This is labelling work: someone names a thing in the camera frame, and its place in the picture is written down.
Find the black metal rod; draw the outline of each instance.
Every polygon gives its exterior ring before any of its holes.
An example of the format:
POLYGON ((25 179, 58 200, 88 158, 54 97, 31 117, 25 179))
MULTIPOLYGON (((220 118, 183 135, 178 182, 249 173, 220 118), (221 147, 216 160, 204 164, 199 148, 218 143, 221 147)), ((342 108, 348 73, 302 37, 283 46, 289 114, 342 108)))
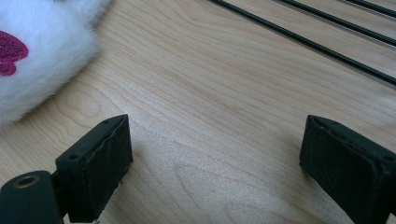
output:
POLYGON ((387 43, 389 45, 392 45, 392 46, 396 47, 396 40, 395 39, 387 37, 385 35, 381 35, 381 34, 376 33, 374 31, 368 30, 366 28, 363 28, 363 27, 361 27, 359 25, 356 25, 354 23, 351 23, 349 21, 344 21, 344 20, 342 20, 340 18, 337 18, 337 17, 334 17, 334 16, 332 16, 332 15, 326 13, 326 12, 317 10, 317 9, 315 9, 313 7, 309 7, 307 5, 301 4, 301 3, 293 1, 293 0, 277 0, 277 1, 285 3, 285 4, 288 4, 288 5, 293 6, 293 7, 297 7, 297 8, 299 8, 299 9, 305 11, 305 12, 308 12, 308 13, 311 13, 311 14, 313 14, 315 16, 321 17, 322 19, 334 22, 334 23, 336 23, 338 25, 341 25, 341 26, 344 26, 344 27, 346 27, 346 28, 348 28, 350 30, 353 30, 353 31, 358 32, 358 33, 363 34, 363 35, 370 36, 371 38, 374 38, 376 40, 382 41, 384 43, 387 43))
POLYGON ((361 1, 361 0, 345 0, 345 1, 353 3, 353 4, 361 6, 361 7, 371 9, 372 11, 376 11, 376 12, 385 14, 387 16, 393 17, 393 18, 396 18, 396 11, 393 11, 391 9, 381 7, 379 5, 369 3, 366 1, 361 1))
POLYGON ((312 40, 309 40, 303 36, 297 35, 295 33, 293 33, 292 31, 289 31, 283 27, 280 27, 274 23, 271 23, 270 21, 267 21, 261 17, 258 17, 250 12, 245 11, 244 9, 240 8, 240 7, 236 7, 232 4, 229 4, 227 2, 224 2, 222 0, 209 0, 215 4, 218 4, 222 7, 225 7, 249 20, 255 21, 260 25, 266 26, 282 35, 285 35, 301 44, 304 44, 306 46, 308 46, 311 49, 315 49, 327 56, 330 56, 332 58, 334 58, 335 60, 341 62, 341 63, 345 63, 353 68, 356 68, 360 71, 362 71, 364 74, 367 75, 371 75, 372 77, 374 77, 376 80, 380 80, 383 82, 386 82, 387 84, 391 85, 393 88, 396 88, 396 78, 395 77, 391 77, 385 73, 382 73, 378 70, 375 70, 374 68, 367 66, 363 63, 359 63, 351 58, 348 58, 347 56, 340 54, 334 50, 328 49, 324 46, 321 46, 318 43, 315 43, 312 40))

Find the stuffed animal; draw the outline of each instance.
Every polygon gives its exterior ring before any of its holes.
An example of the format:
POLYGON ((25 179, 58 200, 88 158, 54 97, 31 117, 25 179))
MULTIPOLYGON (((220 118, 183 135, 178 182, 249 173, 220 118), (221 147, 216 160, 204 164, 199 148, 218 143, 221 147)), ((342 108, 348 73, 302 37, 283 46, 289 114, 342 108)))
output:
POLYGON ((110 0, 0 0, 0 128, 55 93, 98 51, 110 0))

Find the wood grain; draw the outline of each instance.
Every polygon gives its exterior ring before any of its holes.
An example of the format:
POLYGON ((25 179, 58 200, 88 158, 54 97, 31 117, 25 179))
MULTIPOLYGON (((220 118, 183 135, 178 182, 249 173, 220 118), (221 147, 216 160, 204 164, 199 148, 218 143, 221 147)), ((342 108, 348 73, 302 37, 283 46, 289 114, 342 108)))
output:
MULTIPOLYGON (((229 2, 396 77, 395 48, 276 1, 229 2)), ((396 38, 388 18, 300 2, 396 38)), ((96 123, 128 114, 134 163, 101 223, 352 223, 298 165, 306 116, 396 151, 395 90, 209 1, 113 1, 97 32, 101 54, 0 132, 0 185, 54 171, 96 123)))

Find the pink heart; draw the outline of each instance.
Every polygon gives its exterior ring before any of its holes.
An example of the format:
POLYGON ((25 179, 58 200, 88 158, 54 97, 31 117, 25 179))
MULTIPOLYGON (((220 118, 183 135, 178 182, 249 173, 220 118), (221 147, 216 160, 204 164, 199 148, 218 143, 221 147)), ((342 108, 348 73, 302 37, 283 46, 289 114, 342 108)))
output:
POLYGON ((29 50, 15 36, 0 31, 0 77, 8 77, 15 73, 15 62, 25 58, 29 50))

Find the wooden table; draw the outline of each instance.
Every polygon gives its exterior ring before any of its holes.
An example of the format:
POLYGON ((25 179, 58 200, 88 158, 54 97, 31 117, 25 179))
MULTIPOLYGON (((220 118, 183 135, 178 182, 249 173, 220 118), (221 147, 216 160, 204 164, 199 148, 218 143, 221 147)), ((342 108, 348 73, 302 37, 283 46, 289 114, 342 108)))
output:
MULTIPOLYGON (((228 2, 396 77, 396 48, 277 1, 228 2)), ((300 2, 396 38, 390 18, 300 2)), ((97 32, 101 54, 0 132, 0 185, 54 171, 99 121, 128 114, 134 163, 101 224, 351 223, 298 164, 306 116, 396 151, 396 90, 207 0, 113 1, 97 32)))

